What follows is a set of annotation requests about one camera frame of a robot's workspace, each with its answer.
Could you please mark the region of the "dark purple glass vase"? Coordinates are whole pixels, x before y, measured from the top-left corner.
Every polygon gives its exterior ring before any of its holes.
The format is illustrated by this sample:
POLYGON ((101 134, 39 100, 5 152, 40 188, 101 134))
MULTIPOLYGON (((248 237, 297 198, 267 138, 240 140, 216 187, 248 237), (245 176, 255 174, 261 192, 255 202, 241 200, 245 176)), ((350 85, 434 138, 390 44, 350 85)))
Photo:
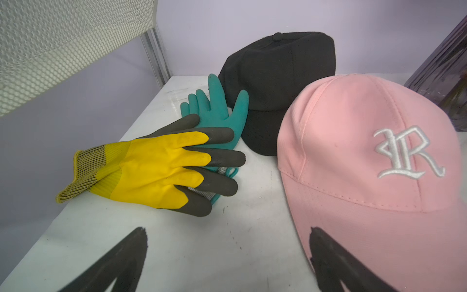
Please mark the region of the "dark purple glass vase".
POLYGON ((458 132, 467 130, 467 19, 442 41, 404 86, 440 107, 458 132))

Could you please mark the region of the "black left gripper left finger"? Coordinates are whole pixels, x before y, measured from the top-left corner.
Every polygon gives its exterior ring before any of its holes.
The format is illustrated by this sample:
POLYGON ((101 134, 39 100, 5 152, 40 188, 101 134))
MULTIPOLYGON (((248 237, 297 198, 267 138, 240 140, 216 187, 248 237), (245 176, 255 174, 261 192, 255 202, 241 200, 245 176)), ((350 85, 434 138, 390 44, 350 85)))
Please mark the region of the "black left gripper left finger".
POLYGON ((134 292, 147 256, 146 230, 138 227, 97 262, 61 289, 62 292, 134 292))

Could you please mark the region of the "black cap back left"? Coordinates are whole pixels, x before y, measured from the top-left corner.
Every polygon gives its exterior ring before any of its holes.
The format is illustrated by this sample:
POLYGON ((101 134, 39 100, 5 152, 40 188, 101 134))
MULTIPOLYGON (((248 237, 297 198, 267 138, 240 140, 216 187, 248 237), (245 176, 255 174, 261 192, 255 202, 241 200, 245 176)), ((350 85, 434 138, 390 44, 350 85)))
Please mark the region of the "black cap back left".
POLYGON ((298 94, 316 80, 335 75, 334 40, 322 32, 276 33, 229 56, 218 78, 233 107, 249 94, 242 140, 255 153, 277 155, 284 115, 298 94))

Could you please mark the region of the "yellow black work glove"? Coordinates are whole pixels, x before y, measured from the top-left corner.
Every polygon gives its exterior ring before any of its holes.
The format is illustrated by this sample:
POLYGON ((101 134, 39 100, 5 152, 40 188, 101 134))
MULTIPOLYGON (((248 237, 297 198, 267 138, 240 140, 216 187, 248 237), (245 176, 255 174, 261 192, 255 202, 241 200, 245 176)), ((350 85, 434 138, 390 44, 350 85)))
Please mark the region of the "yellow black work glove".
POLYGON ((190 114, 138 139, 77 151, 73 181, 56 196, 56 202, 89 191, 113 201, 196 217, 209 215, 212 204, 200 193, 231 197, 238 184, 208 168, 241 167, 246 156, 214 148, 234 139, 232 129, 199 128, 199 122, 198 115, 190 114))

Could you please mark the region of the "white mesh two-tier shelf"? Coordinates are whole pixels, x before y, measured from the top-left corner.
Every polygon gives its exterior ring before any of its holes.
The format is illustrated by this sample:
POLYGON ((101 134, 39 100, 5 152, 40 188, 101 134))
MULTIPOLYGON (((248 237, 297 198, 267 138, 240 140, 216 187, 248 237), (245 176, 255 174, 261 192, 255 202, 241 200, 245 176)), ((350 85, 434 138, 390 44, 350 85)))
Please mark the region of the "white mesh two-tier shelf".
POLYGON ((5 116, 154 28, 157 1, 1 1, 5 116))

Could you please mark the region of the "aluminium frame post left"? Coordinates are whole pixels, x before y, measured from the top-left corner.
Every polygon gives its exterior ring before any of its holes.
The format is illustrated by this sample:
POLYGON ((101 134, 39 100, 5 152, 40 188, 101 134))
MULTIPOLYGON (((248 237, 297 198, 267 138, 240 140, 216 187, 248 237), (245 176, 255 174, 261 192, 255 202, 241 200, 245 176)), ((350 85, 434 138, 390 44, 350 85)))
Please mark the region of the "aluminium frame post left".
POLYGON ((144 32, 141 35, 141 41, 156 81, 159 87, 162 88, 170 80, 172 74, 165 57, 165 47, 158 27, 155 26, 154 28, 144 32))

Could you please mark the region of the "pink cap white R logo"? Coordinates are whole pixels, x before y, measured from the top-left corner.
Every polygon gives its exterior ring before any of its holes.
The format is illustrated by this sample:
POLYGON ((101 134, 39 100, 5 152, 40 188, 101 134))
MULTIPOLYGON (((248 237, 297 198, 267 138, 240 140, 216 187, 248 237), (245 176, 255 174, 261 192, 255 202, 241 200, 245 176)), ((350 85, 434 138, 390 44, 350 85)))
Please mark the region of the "pink cap white R logo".
POLYGON ((321 229, 398 291, 467 289, 462 152, 427 98, 372 75, 317 80, 286 112, 277 157, 310 263, 321 229))

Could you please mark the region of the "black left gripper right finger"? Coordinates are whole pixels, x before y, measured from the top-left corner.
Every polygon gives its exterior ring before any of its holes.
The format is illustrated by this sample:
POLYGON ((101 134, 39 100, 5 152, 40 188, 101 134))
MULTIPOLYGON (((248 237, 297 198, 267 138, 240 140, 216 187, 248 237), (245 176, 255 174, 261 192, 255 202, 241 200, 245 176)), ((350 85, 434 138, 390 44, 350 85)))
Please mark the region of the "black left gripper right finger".
POLYGON ((394 292, 323 229, 311 228, 311 264, 322 292, 394 292))

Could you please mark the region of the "green rubber glove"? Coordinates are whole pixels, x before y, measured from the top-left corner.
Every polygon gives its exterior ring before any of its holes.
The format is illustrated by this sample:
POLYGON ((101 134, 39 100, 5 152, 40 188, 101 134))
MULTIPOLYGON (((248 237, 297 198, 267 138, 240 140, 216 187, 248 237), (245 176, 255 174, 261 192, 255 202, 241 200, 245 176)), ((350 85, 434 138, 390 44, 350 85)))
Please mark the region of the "green rubber glove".
POLYGON ((226 93, 219 78, 211 74, 208 76, 209 95, 203 90, 188 96, 188 101, 181 104, 181 115, 186 117, 190 114, 199 115, 200 122, 198 128, 230 128, 233 130, 234 138, 231 142, 224 144, 209 144, 196 146, 196 150, 219 150, 226 163, 215 166, 207 166, 206 170, 233 178, 242 166, 246 158, 234 148, 237 146, 244 130, 249 107, 249 94, 241 90, 234 97, 236 101, 232 111, 228 110, 226 93))

